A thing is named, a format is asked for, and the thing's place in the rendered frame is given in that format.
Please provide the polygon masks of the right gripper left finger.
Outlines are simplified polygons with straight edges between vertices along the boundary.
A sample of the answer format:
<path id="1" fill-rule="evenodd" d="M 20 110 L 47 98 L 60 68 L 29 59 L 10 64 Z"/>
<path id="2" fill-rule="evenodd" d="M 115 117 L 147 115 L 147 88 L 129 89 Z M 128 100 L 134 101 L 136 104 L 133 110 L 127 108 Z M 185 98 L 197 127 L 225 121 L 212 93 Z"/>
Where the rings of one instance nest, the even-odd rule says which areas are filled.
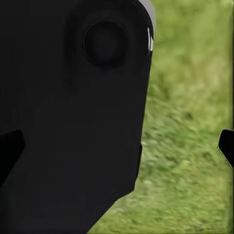
<path id="1" fill-rule="evenodd" d="M 21 130 L 0 135 L 0 188 L 25 149 Z"/>

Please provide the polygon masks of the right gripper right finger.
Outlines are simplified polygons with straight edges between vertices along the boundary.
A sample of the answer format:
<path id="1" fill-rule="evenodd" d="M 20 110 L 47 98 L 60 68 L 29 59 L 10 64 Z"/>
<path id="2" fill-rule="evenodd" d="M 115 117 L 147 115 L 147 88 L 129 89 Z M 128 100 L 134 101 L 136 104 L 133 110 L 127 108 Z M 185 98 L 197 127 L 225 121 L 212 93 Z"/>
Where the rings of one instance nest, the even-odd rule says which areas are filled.
<path id="1" fill-rule="evenodd" d="M 223 130 L 218 147 L 234 169 L 234 132 Z"/>

